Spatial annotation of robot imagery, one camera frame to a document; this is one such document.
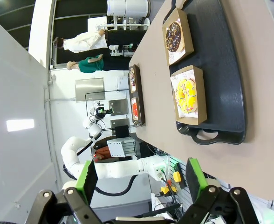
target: black cable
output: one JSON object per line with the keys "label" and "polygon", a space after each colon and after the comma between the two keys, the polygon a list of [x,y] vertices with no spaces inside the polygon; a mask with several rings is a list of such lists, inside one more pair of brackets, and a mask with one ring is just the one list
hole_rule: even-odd
{"label": "black cable", "polygon": [[100,121],[102,121],[102,123],[105,125],[104,129],[102,129],[102,132],[101,132],[101,134],[102,134],[104,132],[104,130],[106,129],[106,124],[103,120],[100,120]]}
{"label": "black cable", "polygon": [[107,129],[103,129],[103,131],[112,131],[112,130],[115,130],[115,128],[107,128]]}
{"label": "black cable", "polygon": [[90,116],[90,117],[89,117],[89,120],[90,120],[90,122],[91,122],[91,123],[93,123],[93,124],[96,124],[96,125],[99,125],[99,126],[100,126],[100,128],[101,128],[101,134],[102,134],[102,130],[103,130],[102,126],[101,126],[100,124],[96,123],[96,122],[93,122],[93,121],[90,119],[91,117],[94,117],[94,115]]}
{"label": "black cable", "polygon": [[159,205],[162,205],[162,204],[166,204],[166,205],[167,205],[167,203],[160,203],[160,204],[157,204],[157,205],[155,206],[154,210],[156,210],[156,207],[158,207]]}
{"label": "black cable", "polygon": [[149,146],[147,143],[146,143],[146,145],[147,145],[148,149],[149,149],[152,153],[154,153],[154,155],[155,155],[156,153],[153,152],[153,151],[151,150],[150,146]]}
{"label": "black cable", "polygon": [[[161,172],[162,172],[162,173],[164,174],[164,176],[165,176],[165,180],[162,178],[162,181],[165,182],[165,183],[167,184],[167,187],[168,187],[168,189],[169,189],[169,191],[170,191],[171,197],[172,197],[174,203],[177,204],[178,202],[177,202],[177,200],[176,200],[176,197],[175,197],[175,195],[174,195],[174,192],[173,192],[171,186],[169,185],[169,183],[167,182],[166,173],[165,173],[163,170],[161,170]],[[180,219],[181,216],[179,215],[179,213],[178,213],[176,210],[174,210],[174,212],[175,212],[176,216],[178,217],[178,219]]]}
{"label": "black cable", "polygon": [[154,147],[154,150],[155,150],[155,152],[156,152],[156,155],[158,155],[158,156],[166,156],[166,155],[168,155],[168,154],[165,153],[164,151],[163,151],[163,153],[160,153],[160,152],[158,151],[158,148],[156,148],[156,147]]}
{"label": "black cable", "polygon": [[76,177],[74,177],[73,175],[71,175],[71,174],[69,173],[69,171],[67,170],[67,168],[66,168],[65,165],[62,166],[62,170],[64,171],[64,173],[65,173],[69,178],[71,178],[71,179],[73,179],[73,180],[75,180],[75,181],[77,180]]}
{"label": "black cable", "polygon": [[93,156],[93,153],[92,153],[91,145],[90,145],[90,154],[91,154],[91,157],[92,157],[92,156]]}
{"label": "black cable", "polygon": [[124,195],[124,194],[126,194],[126,193],[129,192],[129,190],[131,189],[132,184],[133,184],[133,182],[134,182],[134,180],[135,180],[136,177],[137,177],[137,175],[134,175],[134,176],[131,177],[130,182],[128,184],[128,187],[124,191],[122,191],[122,192],[119,192],[119,193],[107,193],[105,191],[102,191],[98,187],[95,188],[95,191],[98,192],[99,194],[106,195],[106,196],[121,196],[121,195]]}

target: black pants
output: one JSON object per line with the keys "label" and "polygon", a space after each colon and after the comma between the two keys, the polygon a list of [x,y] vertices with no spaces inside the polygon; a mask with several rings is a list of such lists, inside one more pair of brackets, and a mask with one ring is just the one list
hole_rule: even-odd
{"label": "black pants", "polygon": [[107,33],[107,45],[137,45],[146,31],[143,30],[110,30]]}
{"label": "black pants", "polygon": [[131,60],[130,57],[124,57],[124,56],[103,56],[103,61],[104,61],[103,71],[129,70],[130,60]]}

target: cardboard box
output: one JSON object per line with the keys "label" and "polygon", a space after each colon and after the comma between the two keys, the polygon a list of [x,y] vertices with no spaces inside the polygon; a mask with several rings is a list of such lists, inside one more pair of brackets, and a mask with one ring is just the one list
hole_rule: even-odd
{"label": "cardboard box", "polygon": [[[136,126],[142,126],[145,123],[145,113],[144,113],[144,104],[143,104],[143,95],[142,95],[142,86],[141,86],[141,76],[140,76],[140,69],[137,65],[133,65],[132,67],[129,67],[130,72],[134,71],[135,75],[135,87],[136,89],[133,89],[131,80],[130,80],[130,72],[128,73],[128,83],[130,86],[130,102],[131,102],[131,109],[132,109],[132,118],[133,118],[133,124]],[[138,116],[134,116],[133,112],[133,104],[134,102],[137,104],[137,112]]]}
{"label": "cardboard box", "polygon": [[177,76],[183,72],[194,70],[195,75],[195,85],[197,91],[197,113],[198,117],[183,117],[180,118],[178,114],[178,105],[175,100],[175,89],[172,88],[173,100],[174,100],[174,110],[175,110],[175,117],[176,121],[188,124],[188,125],[199,125],[200,123],[204,122],[207,119],[206,115],[206,94],[204,90],[204,81],[203,81],[203,71],[195,66],[188,66],[178,70],[177,72],[173,73],[171,76]]}
{"label": "cardboard box", "polygon": [[[185,48],[179,52],[170,52],[166,46],[167,29],[174,22],[180,23],[180,26],[182,29],[181,34],[182,34],[182,38],[184,39],[183,43],[185,45]],[[174,64],[180,61],[181,59],[183,59],[184,57],[186,57],[187,55],[194,52],[189,23],[188,23],[187,15],[184,11],[178,8],[175,8],[173,12],[170,14],[170,16],[168,17],[168,19],[163,24],[162,31],[163,31],[167,65]]]}

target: wooden table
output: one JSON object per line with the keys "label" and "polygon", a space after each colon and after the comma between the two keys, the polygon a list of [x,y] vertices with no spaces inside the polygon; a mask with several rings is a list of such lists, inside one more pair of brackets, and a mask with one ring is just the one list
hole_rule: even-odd
{"label": "wooden table", "polygon": [[181,135],[175,124],[162,21],[171,7],[166,0],[137,48],[130,66],[140,67],[146,124],[137,136],[249,194],[274,199],[274,20],[264,1],[222,0],[231,28],[247,105],[247,137],[240,145],[201,146]]}

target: black tray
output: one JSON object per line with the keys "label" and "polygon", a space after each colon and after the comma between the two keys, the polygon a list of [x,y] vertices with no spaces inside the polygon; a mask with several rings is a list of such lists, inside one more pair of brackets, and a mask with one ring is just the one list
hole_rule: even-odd
{"label": "black tray", "polygon": [[[207,120],[191,126],[177,122],[181,134],[201,145],[215,142],[240,144],[246,136],[246,110],[242,80],[233,40],[218,0],[189,0],[187,13],[195,52],[170,66],[170,74],[194,65],[203,70]],[[214,139],[201,140],[200,130],[218,132]]]}
{"label": "black tray", "polygon": [[[130,85],[131,69],[134,70],[135,84],[136,84],[136,91],[133,93],[131,93],[131,85]],[[145,123],[144,102],[143,102],[143,94],[142,94],[142,86],[141,86],[140,68],[135,64],[133,66],[129,67],[128,84],[129,84],[129,89],[130,89],[129,94],[130,94],[130,103],[131,103],[133,124],[135,126],[142,126]],[[137,110],[138,110],[138,120],[134,119],[132,98],[136,98]]]}

